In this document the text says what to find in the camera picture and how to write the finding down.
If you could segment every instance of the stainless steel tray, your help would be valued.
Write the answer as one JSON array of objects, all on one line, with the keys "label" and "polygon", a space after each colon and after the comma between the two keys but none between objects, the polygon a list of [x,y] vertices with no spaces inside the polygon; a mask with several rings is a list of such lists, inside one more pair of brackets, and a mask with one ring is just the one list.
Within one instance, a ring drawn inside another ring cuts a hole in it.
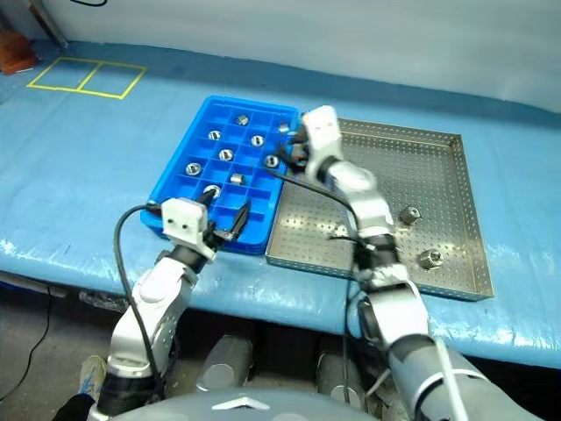
[{"label": "stainless steel tray", "polygon": [[[458,134],[339,119],[344,156],[371,170],[389,202],[401,258],[423,292],[464,300],[494,296],[477,213]],[[397,215],[407,205],[422,218],[412,227]],[[347,276],[352,246],[327,240],[344,235],[343,211],[316,193],[285,183],[266,250],[267,261],[287,268]],[[419,253],[441,251],[444,264],[426,270]]]}]

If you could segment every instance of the white cable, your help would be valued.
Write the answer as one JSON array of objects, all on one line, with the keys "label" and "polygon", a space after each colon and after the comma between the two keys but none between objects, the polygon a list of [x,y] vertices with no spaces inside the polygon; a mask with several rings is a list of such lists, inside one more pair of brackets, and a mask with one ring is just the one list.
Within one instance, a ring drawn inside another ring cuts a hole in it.
[{"label": "white cable", "polygon": [[438,359],[440,360],[440,365],[442,366],[444,386],[446,387],[448,397],[450,398],[452,414],[454,416],[453,421],[468,421],[467,412],[465,412],[462,396],[459,394],[458,383],[456,382],[456,376],[452,371],[452,364],[450,362],[450,356],[448,355],[446,345],[441,339],[435,339],[435,344],[437,345]]},{"label": "white cable", "polygon": [[382,373],[382,375],[380,377],[378,377],[378,380],[376,380],[374,385],[366,392],[366,397],[372,396],[373,393],[376,390],[378,390],[378,388],[387,379],[388,376],[389,376],[389,368],[386,368],[386,371],[384,371],[384,373]]}]

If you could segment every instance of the red object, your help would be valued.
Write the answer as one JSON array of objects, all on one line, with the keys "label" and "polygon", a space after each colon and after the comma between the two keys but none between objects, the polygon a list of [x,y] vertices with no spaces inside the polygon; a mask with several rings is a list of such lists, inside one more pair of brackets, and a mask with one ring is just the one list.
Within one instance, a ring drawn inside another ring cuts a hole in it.
[{"label": "red object", "polygon": [[13,75],[38,63],[26,37],[17,32],[0,32],[0,70]]}]

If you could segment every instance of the yellow tape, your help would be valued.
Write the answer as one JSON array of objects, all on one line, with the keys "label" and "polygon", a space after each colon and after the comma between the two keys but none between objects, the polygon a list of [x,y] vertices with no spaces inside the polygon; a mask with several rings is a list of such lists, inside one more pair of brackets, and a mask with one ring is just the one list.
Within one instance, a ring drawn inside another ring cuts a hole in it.
[{"label": "yellow tape", "polygon": [[[50,86],[50,85],[40,85],[37,84],[37,81],[43,77],[49,70],[51,70],[56,64],[61,61],[79,61],[82,63],[94,63],[96,66],[80,81],[76,88],[67,88],[65,86]],[[134,68],[138,70],[138,75],[132,80],[129,86],[126,87],[122,94],[108,94],[106,92],[100,92],[96,90],[89,90],[84,89],[83,87],[91,80],[92,77],[99,71],[102,66],[119,66],[121,68]],[[91,59],[77,59],[75,57],[59,57],[50,66],[48,66],[45,70],[43,70],[39,75],[33,79],[31,82],[27,84],[27,88],[34,88],[34,89],[45,89],[45,90],[58,90],[62,92],[73,92],[75,94],[86,94],[86,95],[95,95],[95,96],[102,96],[104,98],[112,98],[112,99],[124,99],[129,93],[131,92],[132,88],[142,79],[144,73],[146,73],[148,68],[146,66],[137,66],[134,64],[127,64],[127,63],[119,63],[117,61],[103,61],[103,60],[91,60]]]}]

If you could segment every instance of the shoe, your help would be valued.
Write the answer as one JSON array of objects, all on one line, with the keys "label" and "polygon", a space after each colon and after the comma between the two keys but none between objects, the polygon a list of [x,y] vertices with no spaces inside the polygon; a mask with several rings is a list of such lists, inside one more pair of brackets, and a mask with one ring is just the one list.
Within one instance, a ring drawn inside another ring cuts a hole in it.
[{"label": "shoe", "polygon": [[105,360],[97,355],[90,355],[82,363],[78,394],[90,395],[97,402],[106,373],[107,363]]}]

